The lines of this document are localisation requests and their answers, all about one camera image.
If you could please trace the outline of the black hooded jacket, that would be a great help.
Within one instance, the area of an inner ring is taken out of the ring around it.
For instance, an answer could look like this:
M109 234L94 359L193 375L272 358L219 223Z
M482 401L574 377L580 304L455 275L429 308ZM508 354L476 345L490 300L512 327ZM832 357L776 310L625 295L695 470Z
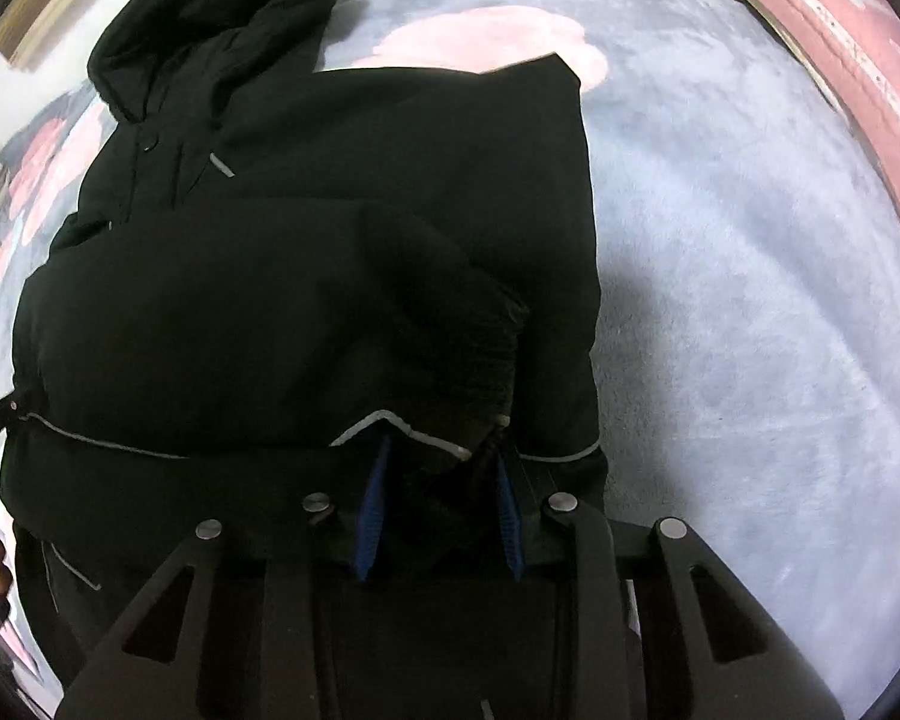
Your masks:
M92 50L115 132L23 285L1 468L61 717L582 715L582 28L466 10L326 70L339 1L131 0Z

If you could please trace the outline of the grey pink floral blanket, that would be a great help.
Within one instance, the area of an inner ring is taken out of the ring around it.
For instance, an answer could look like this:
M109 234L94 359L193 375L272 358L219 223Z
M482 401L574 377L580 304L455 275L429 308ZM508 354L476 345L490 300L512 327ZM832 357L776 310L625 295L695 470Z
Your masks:
M900 217L743 0L343 0L332 67L476 10L585 73L606 505L686 517L850 718L900 717Z

